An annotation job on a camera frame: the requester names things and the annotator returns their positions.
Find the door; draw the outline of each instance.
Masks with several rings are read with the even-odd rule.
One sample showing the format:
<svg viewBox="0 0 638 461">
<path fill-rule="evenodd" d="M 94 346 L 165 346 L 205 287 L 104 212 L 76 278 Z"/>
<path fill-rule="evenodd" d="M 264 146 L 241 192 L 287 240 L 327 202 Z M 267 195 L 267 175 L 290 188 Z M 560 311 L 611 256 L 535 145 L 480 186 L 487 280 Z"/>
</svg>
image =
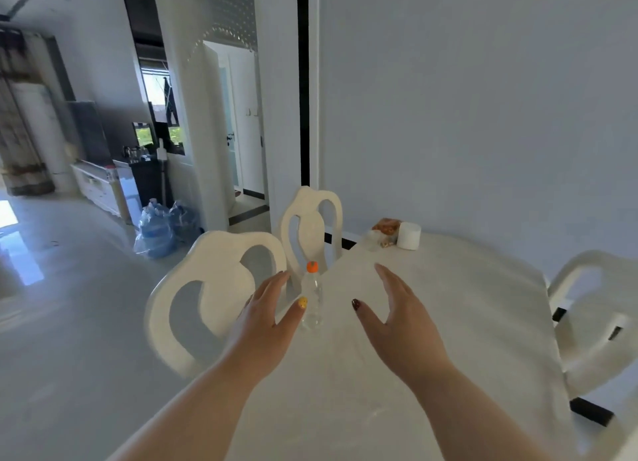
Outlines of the door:
<svg viewBox="0 0 638 461">
<path fill-rule="evenodd" d="M 226 117 L 226 142 L 228 145 L 228 159 L 230 161 L 230 172 L 233 176 L 235 190 L 242 190 L 241 165 L 237 150 L 237 127 L 235 126 L 235 107 L 233 101 L 232 84 L 230 82 L 230 69 L 227 64 L 222 64 L 219 60 L 219 82 L 221 83 L 221 94 L 224 100 L 224 116 Z"/>
</svg>

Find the right hand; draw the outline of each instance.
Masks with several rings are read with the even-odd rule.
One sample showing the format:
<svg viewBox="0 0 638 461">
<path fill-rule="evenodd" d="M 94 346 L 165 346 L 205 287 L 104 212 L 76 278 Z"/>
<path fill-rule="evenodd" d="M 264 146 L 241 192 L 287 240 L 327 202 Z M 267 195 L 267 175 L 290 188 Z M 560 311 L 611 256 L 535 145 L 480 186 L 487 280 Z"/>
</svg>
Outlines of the right hand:
<svg viewBox="0 0 638 461">
<path fill-rule="evenodd" d="M 410 389 L 454 372 L 441 336 L 426 307 L 405 282 L 381 264 L 374 268 L 388 294 L 390 314 L 383 323 L 364 302 L 352 306 L 383 363 Z"/>
</svg>

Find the chair backrest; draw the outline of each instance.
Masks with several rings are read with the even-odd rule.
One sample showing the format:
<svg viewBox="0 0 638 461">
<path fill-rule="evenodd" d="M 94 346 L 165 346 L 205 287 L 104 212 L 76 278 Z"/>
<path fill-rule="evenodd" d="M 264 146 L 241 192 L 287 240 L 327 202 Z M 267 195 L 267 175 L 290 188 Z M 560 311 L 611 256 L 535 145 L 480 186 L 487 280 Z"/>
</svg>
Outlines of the chair backrest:
<svg viewBox="0 0 638 461">
<path fill-rule="evenodd" d="M 570 399 L 610 381 L 638 358 L 638 261 L 602 251 L 579 254 L 549 286 L 552 308 L 589 268 L 600 268 L 600 286 L 578 298 L 556 326 Z M 610 340 L 618 326 L 622 330 Z"/>
<path fill-rule="evenodd" d="M 586 461 L 635 461 L 638 458 L 638 389 L 598 435 Z"/>
<path fill-rule="evenodd" d="M 293 276 L 295 285 L 298 286 L 306 268 L 300 266 L 299 261 L 292 249 L 290 242 L 290 220 L 293 216 L 299 217 L 299 228 L 297 230 L 297 240 L 299 247 L 306 261 L 316 261 L 319 265 L 319 272 L 325 272 L 328 267 L 324 254 L 325 224 L 323 217 L 318 211 L 319 204 L 328 200 L 334 207 L 334 221 L 332 223 L 332 247 L 335 259 L 341 257 L 341 227 L 343 224 L 343 210 L 341 201 L 334 192 L 328 190 L 314 190 L 308 186 L 301 187 L 295 199 L 290 203 L 288 209 L 283 213 L 279 222 L 279 239 L 286 252 L 288 259 L 288 269 Z"/>
<path fill-rule="evenodd" d="M 264 246 L 269 250 L 273 272 L 286 269 L 283 247 L 272 234 L 211 231 L 195 241 L 185 258 L 151 293 L 144 319 L 149 344 L 181 376 L 196 376 L 205 366 L 177 341 L 171 330 L 170 306 L 175 295 L 187 283 L 201 281 L 199 314 L 215 336 L 224 336 L 255 291 L 253 275 L 240 263 L 242 256 L 253 246 Z"/>
</svg>

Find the curtain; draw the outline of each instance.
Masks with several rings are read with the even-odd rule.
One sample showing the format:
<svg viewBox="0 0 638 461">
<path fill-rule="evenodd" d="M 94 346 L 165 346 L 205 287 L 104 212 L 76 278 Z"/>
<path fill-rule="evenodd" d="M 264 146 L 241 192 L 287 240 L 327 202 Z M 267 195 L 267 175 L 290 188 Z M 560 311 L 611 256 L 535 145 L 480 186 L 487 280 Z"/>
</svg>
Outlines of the curtain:
<svg viewBox="0 0 638 461">
<path fill-rule="evenodd" d="M 0 29 L 0 172 L 9 195 L 41 195 L 55 190 L 33 145 L 11 89 L 12 82 L 40 82 L 18 30 Z"/>
</svg>

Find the door frame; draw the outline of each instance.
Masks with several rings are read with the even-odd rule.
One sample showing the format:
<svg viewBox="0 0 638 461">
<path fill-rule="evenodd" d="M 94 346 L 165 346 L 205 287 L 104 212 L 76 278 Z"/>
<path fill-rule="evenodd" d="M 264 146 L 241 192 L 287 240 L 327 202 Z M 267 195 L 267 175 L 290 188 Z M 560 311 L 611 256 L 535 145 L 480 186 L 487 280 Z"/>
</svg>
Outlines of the door frame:
<svg viewBox="0 0 638 461">
<path fill-rule="evenodd" d="M 230 102 L 230 107 L 232 108 L 232 110 L 230 111 L 230 121 L 233 126 L 233 131 L 235 132 L 235 164 L 237 165 L 237 180 L 239 182 L 239 190 L 243 191 L 244 190 L 244 174 L 241 168 L 241 152 L 239 149 L 240 148 L 239 139 L 237 136 L 237 117 L 236 117 L 237 108 L 235 107 L 235 95 L 233 94 L 233 76 L 232 76 L 232 70 L 230 68 L 230 60 L 228 59 L 228 54 L 226 53 L 219 53 L 218 51 L 215 51 L 214 49 L 211 49 L 211 51 L 217 54 L 217 59 L 219 62 L 219 73 L 222 73 L 221 71 L 222 69 L 226 70 L 226 78 L 227 78 L 226 83 L 228 86 L 228 102 Z"/>
</svg>

